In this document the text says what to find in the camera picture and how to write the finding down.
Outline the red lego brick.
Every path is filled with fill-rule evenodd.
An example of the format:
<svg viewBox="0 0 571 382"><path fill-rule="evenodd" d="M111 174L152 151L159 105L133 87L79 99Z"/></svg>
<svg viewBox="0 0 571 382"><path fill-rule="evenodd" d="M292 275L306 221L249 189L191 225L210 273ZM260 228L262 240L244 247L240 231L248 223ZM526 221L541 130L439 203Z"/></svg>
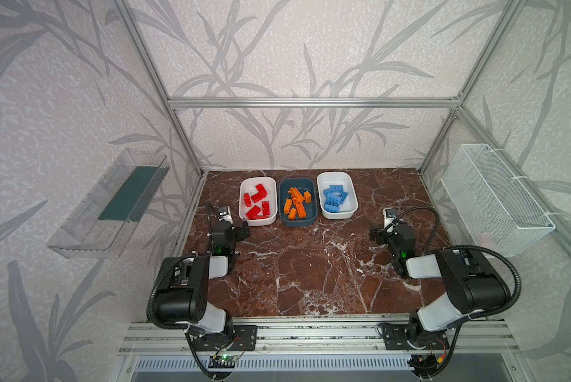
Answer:
<svg viewBox="0 0 571 382"><path fill-rule="evenodd" d="M250 194L248 194L248 193L243 194L243 200L244 200L245 206L247 208L250 208L252 206Z"/></svg>
<svg viewBox="0 0 571 382"><path fill-rule="evenodd" d="M262 211L261 208L257 205L254 205L247 213L246 218L247 220L256 220L262 218Z"/></svg>
<svg viewBox="0 0 571 382"><path fill-rule="evenodd" d="M256 193L264 193L266 196L268 195L268 192L266 190L266 188L263 186L263 184L258 184L256 185Z"/></svg>
<svg viewBox="0 0 571 382"><path fill-rule="evenodd" d="M268 201L264 201L261 204L261 211L264 218L268 218L271 215L271 207Z"/></svg>
<svg viewBox="0 0 571 382"><path fill-rule="evenodd" d="M258 203L258 202L262 201L265 197L266 197L266 195L264 193L258 192L251 197L251 200L253 203Z"/></svg>

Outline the long orange lego brick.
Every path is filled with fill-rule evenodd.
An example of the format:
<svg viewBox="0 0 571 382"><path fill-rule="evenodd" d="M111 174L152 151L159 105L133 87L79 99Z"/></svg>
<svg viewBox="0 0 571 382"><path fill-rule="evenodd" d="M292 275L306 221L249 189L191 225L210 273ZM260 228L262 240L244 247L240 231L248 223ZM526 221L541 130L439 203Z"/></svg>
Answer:
<svg viewBox="0 0 571 382"><path fill-rule="evenodd" d="M296 204L300 204L302 203L304 205L305 200L304 200L304 195L301 193L301 191L299 191L298 188L296 187L291 187L288 191L288 194L290 195L290 198L293 201L293 208L296 208Z"/></svg>

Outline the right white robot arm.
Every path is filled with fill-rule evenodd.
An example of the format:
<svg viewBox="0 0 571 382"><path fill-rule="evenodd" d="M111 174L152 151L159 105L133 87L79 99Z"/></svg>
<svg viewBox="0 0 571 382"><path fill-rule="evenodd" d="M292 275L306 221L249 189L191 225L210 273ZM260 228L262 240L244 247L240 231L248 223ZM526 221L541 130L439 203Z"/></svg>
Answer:
<svg viewBox="0 0 571 382"><path fill-rule="evenodd" d="M384 245L391 265L403 279L441 279L445 292L428 306L414 310L406 324L381 322L379 336L388 350L425 350L447 342L447 331L464 323L498 315L522 294L519 271L505 256L476 245L456 245L416 253L417 235L404 213L385 208L382 226L369 231Z"/></svg>

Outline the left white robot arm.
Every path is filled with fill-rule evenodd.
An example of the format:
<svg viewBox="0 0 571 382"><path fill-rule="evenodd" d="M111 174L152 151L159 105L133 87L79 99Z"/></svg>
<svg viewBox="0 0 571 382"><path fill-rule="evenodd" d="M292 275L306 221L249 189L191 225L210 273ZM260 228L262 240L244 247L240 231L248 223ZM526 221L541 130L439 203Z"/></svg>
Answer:
<svg viewBox="0 0 571 382"><path fill-rule="evenodd" d="M148 321L161 329L181 329L216 342L234 340L233 318L210 304L209 281L230 275L236 244L250 237L247 222L220 221L210 229L208 250L164 259L146 306Z"/></svg>

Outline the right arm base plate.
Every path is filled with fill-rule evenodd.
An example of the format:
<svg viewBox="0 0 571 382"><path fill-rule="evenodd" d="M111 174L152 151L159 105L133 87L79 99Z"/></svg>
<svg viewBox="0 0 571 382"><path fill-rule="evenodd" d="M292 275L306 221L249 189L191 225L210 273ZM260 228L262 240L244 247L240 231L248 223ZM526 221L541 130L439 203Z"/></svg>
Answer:
<svg viewBox="0 0 571 382"><path fill-rule="evenodd" d="M393 324L381 322L377 325L379 337L387 350L448 350L446 332L430 332L420 324Z"/></svg>

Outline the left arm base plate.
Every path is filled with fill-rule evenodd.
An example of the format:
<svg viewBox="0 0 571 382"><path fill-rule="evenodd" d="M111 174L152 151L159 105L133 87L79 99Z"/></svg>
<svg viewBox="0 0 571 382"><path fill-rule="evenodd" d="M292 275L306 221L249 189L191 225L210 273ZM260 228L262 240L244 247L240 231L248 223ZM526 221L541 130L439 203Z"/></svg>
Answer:
<svg viewBox="0 0 571 382"><path fill-rule="evenodd" d="M216 352L230 350L238 352L254 351L258 340L258 326L234 325L220 334L207 334L192 339L196 351Z"/></svg>

